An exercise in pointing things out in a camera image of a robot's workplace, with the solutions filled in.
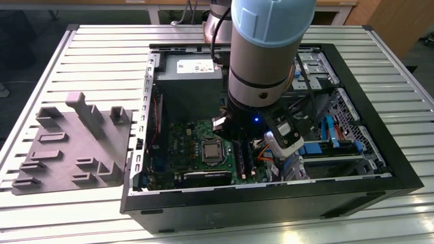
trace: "aluminum table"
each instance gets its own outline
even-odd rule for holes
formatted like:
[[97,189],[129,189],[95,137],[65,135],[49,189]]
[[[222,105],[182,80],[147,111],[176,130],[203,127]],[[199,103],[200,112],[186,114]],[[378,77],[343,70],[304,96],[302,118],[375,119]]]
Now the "aluminum table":
[[[311,26],[304,43],[332,43],[387,125],[425,188],[356,214],[311,220],[151,235],[119,213],[121,187],[15,196],[17,177],[37,131],[40,107],[83,91],[100,110],[123,106],[139,118],[149,43],[200,43],[202,26],[81,25],[61,39],[0,152],[0,242],[95,243],[434,243],[434,102],[374,31]],[[135,147],[135,125],[129,147]]]

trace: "sticker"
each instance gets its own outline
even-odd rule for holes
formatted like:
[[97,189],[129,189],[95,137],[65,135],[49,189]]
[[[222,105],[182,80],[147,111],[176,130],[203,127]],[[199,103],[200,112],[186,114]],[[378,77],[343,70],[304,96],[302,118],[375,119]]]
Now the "sticker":
[[214,62],[211,59],[184,59],[179,60],[176,73],[212,73]]
[[278,125],[278,131],[279,131],[282,136],[286,136],[287,133],[291,132],[290,124],[286,122],[286,123]]
[[271,166],[271,171],[276,176],[279,175],[279,169],[275,165]]
[[352,5],[352,6],[355,6],[355,2],[340,2],[339,4],[340,5]]

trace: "light blue robot joint cap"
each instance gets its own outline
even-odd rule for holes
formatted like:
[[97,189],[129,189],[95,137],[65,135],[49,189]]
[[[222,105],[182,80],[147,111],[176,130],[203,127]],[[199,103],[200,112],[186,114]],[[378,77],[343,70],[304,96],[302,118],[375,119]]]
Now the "light blue robot joint cap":
[[254,45],[276,48],[304,34],[316,0],[234,0],[231,15],[240,36]]

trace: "motherboard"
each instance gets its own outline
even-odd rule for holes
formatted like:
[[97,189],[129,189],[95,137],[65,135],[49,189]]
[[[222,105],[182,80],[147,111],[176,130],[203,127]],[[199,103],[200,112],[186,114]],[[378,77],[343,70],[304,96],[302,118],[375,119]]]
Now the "motherboard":
[[238,145],[212,133],[211,121],[171,123],[168,131],[167,158],[153,159],[149,176],[159,190],[267,181],[264,162],[240,160]]

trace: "black computer case frame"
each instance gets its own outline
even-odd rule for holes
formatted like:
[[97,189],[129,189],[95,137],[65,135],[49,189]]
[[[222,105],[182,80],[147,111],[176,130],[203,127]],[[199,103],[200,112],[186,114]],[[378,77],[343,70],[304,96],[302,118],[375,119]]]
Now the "black computer case frame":
[[[198,47],[208,44],[162,44],[151,49]],[[423,187],[413,167],[395,143],[385,123],[367,99],[354,75],[332,44],[302,44],[319,47],[326,55],[363,125],[387,162],[385,172],[393,177],[367,177],[308,184],[236,189],[220,188],[203,192],[167,192],[128,196],[127,166],[120,213],[128,214],[149,232],[203,230],[296,220],[348,216],[374,203],[405,195]]]

